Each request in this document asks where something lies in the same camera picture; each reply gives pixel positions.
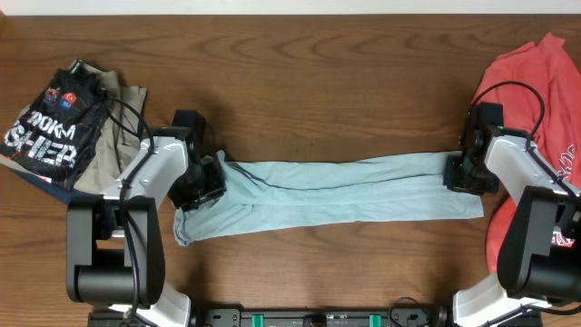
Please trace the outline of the light blue t-shirt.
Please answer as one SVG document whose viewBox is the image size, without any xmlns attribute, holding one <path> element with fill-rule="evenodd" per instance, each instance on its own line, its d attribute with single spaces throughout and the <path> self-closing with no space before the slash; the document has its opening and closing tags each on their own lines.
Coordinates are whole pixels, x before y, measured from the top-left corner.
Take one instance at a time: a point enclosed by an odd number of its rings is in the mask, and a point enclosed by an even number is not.
<svg viewBox="0 0 581 327">
<path fill-rule="evenodd" d="M 217 153 L 225 193 L 178 209 L 181 246 L 211 238 L 334 223 L 483 216 L 481 199 L 443 184 L 448 153 L 397 154 L 346 163 L 234 162 Z"/>
</svg>

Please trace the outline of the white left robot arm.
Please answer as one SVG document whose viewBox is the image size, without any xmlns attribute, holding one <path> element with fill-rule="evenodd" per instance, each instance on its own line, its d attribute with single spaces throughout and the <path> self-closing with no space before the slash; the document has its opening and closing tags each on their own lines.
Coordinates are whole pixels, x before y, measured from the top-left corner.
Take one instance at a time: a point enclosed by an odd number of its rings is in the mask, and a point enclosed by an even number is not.
<svg viewBox="0 0 581 327">
<path fill-rule="evenodd" d="M 192 139 L 154 136 L 121 176 L 97 195 L 77 197 L 66 215 L 66 291 L 105 306 L 120 326 L 199 326 L 192 299 L 165 278 L 158 219 L 166 197 L 184 211 L 225 191 L 216 157 L 197 157 Z"/>
</svg>

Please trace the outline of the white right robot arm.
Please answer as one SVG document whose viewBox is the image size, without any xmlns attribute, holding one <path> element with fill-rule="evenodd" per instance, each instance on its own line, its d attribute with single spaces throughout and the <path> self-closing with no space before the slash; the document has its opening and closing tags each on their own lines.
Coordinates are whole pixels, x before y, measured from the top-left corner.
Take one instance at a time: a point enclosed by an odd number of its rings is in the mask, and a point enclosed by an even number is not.
<svg viewBox="0 0 581 327">
<path fill-rule="evenodd" d="M 499 326 L 542 312 L 580 312 L 580 191 L 557 174 L 525 132 L 487 127 L 464 133 L 444 184 L 482 195 L 503 184 L 517 209 L 497 268 L 453 297 L 451 326 Z"/>
</svg>

